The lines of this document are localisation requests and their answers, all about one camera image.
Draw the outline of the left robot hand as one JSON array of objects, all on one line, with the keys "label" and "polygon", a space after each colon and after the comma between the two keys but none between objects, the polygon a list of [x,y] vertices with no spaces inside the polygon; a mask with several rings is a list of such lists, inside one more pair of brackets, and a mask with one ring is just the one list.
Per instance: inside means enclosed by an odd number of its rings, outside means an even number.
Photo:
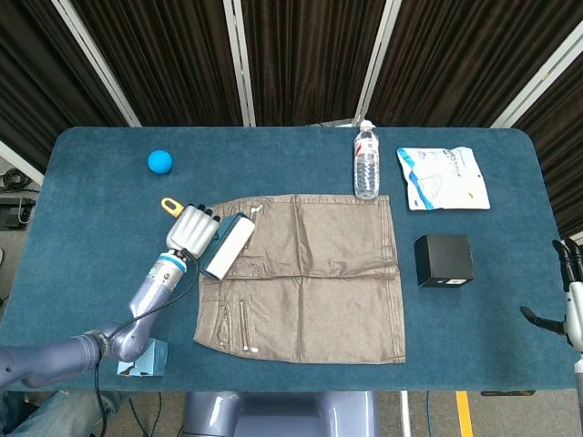
[{"label": "left robot hand", "polygon": [[185,249],[195,259],[199,258],[220,226],[220,216],[203,205],[183,206],[173,198],[163,198],[161,206],[176,219],[166,236],[168,249]]}]

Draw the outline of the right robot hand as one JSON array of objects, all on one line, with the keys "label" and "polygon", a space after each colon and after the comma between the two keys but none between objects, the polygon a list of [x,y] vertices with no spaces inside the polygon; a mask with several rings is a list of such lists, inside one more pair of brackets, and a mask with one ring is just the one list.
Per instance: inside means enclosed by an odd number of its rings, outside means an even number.
[{"label": "right robot hand", "polygon": [[582,248],[571,238],[553,240],[559,256],[566,299],[563,321],[538,317],[530,308],[521,306],[523,316],[533,325],[563,335],[577,352],[582,352]]}]

